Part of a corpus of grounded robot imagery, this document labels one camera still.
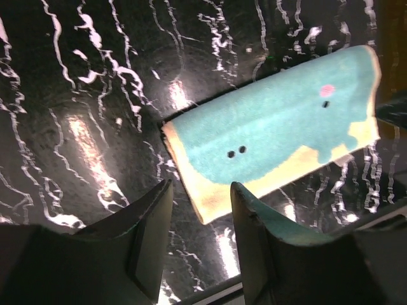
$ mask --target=teal fabric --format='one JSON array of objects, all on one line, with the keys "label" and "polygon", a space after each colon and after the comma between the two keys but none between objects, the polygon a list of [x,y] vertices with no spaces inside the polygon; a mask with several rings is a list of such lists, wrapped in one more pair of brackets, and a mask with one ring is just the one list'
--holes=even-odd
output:
[{"label": "teal fabric", "polygon": [[258,200],[242,184],[237,184],[237,187],[243,194],[245,201],[248,202],[249,208],[257,213],[267,230],[285,243],[296,246],[315,246],[335,240],[328,234],[315,232],[278,213]]},{"label": "teal fabric", "polygon": [[[374,81],[368,47],[356,46],[227,93],[172,122],[196,171],[213,183],[246,183],[302,145],[318,150],[321,165],[342,143],[355,149],[348,129],[366,120]],[[335,91],[325,97],[329,86]]]}]

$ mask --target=black marble table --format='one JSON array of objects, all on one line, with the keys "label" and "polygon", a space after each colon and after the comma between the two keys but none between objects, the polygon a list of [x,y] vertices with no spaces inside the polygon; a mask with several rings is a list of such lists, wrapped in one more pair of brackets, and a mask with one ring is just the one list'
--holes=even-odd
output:
[{"label": "black marble table", "polygon": [[[199,223],[160,126],[340,48],[382,54],[377,11],[373,0],[1,2],[0,222],[73,233],[172,179],[160,304],[238,276],[231,216]],[[392,88],[398,63],[389,61]],[[349,164],[264,201],[324,232],[392,204],[406,194],[407,141],[385,129]]]}]

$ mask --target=folded towel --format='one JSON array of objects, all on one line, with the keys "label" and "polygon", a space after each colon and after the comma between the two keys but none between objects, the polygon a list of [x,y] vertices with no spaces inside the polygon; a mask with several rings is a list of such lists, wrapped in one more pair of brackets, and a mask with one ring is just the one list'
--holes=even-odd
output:
[{"label": "folded towel", "polygon": [[380,66],[356,46],[305,62],[165,124],[165,145],[203,224],[231,212],[230,184],[262,197],[379,139]]}]

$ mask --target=beige border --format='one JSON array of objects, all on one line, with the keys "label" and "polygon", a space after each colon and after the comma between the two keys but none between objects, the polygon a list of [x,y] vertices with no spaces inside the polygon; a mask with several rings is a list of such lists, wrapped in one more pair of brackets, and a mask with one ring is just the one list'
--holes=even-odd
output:
[{"label": "beige border", "polygon": [[[380,82],[381,72],[374,50],[368,46],[367,49],[371,53],[373,67],[376,71],[376,79],[368,101],[367,120],[350,124],[348,134],[354,136],[358,142],[357,148],[353,151],[367,146],[380,138],[375,118],[375,97]],[[208,224],[214,219],[230,213],[230,185],[213,183],[192,167],[188,162],[183,143],[179,139],[172,122],[165,124],[162,130],[166,136],[164,141],[165,145],[177,165],[199,220],[203,224]],[[345,145],[341,144],[332,150],[332,158],[330,161],[339,159],[353,151],[348,151]],[[316,150],[301,146],[279,167],[258,180],[245,183],[244,186],[256,197],[262,197],[275,189],[322,167],[323,165],[318,163],[317,157],[318,152]]]}]

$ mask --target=pink circle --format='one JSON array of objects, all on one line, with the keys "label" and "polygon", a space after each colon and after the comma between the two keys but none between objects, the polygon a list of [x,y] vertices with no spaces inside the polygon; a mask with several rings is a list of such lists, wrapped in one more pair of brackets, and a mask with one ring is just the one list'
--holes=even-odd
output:
[{"label": "pink circle", "polygon": [[322,86],[319,95],[321,97],[330,97],[335,92],[335,87],[333,85]]}]

